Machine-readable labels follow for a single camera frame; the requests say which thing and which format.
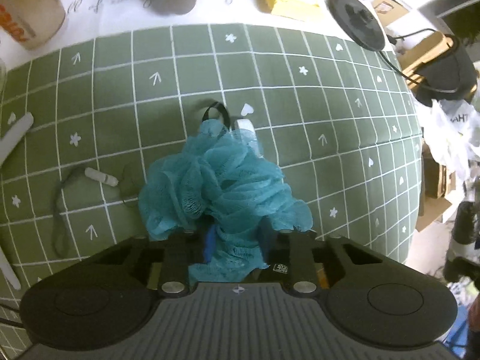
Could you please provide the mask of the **white tripod phone stand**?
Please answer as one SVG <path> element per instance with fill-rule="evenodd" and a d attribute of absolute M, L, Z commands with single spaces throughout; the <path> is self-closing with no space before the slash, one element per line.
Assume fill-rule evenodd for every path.
<path fill-rule="evenodd" d="M 25 136 L 27 131 L 30 130 L 30 127 L 32 127 L 33 122 L 34 122 L 34 118 L 32 114 L 30 112 L 26 112 L 23 117 L 21 117 L 18 121 L 13 123 L 13 125 L 5 134 L 4 138 L 1 139 L 1 152 L 0 152 L 1 164 L 4 164 L 7 157 L 20 143 L 20 141 Z M 0 255 L 1 255 L 1 258 L 0 258 L 1 273 L 4 275 L 6 280 L 10 283 L 10 285 L 14 289 L 20 290 L 21 289 L 20 280 L 18 279 L 16 273 L 14 272 L 2 248 L 0 248 Z"/>

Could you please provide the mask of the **black cloth on chair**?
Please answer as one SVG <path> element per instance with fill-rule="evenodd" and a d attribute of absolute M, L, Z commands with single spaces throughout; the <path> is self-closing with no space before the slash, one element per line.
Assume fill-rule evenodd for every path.
<path fill-rule="evenodd" d="M 477 84 L 475 67 L 462 42 L 456 36 L 447 38 L 453 41 L 451 48 L 414 70 L 423 78 L 414 97 L 427 107 L 432 107 L 434 99 L 465 100 Z"/>

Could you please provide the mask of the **teal mesh bath loofah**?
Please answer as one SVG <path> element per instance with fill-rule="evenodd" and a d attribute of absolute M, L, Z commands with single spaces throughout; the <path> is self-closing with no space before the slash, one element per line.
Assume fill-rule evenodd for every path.
<path fill-rule="evenodd" d="M 307 203 L 293 197 L 281 168 L 257 154 L 255 144 L 253 133 L 208 119 L 180 153 L 149 167 L 138 209 L 151 239 L 196 230 L 205 215 L 214 219 L 211 260 L 190 266 L 193 283 L 239 282 L 266 268 L 256 236 L 263 218 L 275 231 L 312 229 Z"/>

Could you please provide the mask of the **open cardboard box on floor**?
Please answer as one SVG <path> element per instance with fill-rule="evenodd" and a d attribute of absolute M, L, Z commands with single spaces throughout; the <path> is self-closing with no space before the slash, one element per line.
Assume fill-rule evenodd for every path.
<path fill-rule="evenodd" d="M 421 192 L 416 230 L 421 232 L 433 222 L 445 223 L 463 200 L 462 181 L 449 167 L 438 164 L 427 144 L 421 153 Z"/>

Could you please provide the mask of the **grey lid shaker bottle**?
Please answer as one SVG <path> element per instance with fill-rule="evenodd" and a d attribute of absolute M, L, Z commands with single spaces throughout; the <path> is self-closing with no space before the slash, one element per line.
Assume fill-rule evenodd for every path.
<path fill-rule="evenodd" d="M 60 0 L 1 0 L 1 27 L 24 49 L 44 45 L 62 26 Z"/>

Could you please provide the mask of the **white plastic bags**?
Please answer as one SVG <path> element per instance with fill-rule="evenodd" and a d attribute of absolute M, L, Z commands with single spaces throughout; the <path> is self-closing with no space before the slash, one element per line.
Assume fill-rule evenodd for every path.
<path fill-rule="evenodd" d="M 460 180 L 479 174 L 479 112 L 465 100 L 433 100 L 424 139 L 433 159 Z"/>

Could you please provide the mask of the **green grid tablecloth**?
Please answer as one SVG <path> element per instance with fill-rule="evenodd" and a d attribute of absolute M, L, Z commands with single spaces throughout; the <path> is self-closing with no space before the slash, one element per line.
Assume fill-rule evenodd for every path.
<path fill-rule="evenodd" d="M 146 229 L 137 197 L 152 164 L 204 119 L 229 116 L 281 168 L 319 237 L 407 258 L 421 189 L 421 131 L 395 55 L 338 37 L 196 24 L 98 37 L 8 70 L 1 130 L 32 129 L 1 166 L 1 347 L 42 359 L 16 313 L 32 286 Z"/>

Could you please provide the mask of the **black round kettle base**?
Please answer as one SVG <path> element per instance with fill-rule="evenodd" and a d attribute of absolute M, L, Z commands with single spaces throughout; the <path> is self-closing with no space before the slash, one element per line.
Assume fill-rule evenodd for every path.
<path fill-rule="evenodd" d="M 360 0 L 325 0 L 325 3 L 339 27 L 358 46 L 373 52 L 384 49 L 383 28 Z"/>

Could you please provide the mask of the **wooden chair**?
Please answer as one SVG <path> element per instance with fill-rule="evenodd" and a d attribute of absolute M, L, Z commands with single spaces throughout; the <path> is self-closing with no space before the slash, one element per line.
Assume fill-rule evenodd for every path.
<path fill-rule="evenodd" d="M 402 51 L 397 57 L 401 71 L 416 82 L 422 82 L 424 78 L 416 73 L 416 69 L 441 56 L 454 47 L 454 40 L 438 31 L 425 37 L 411 49 Z"/>

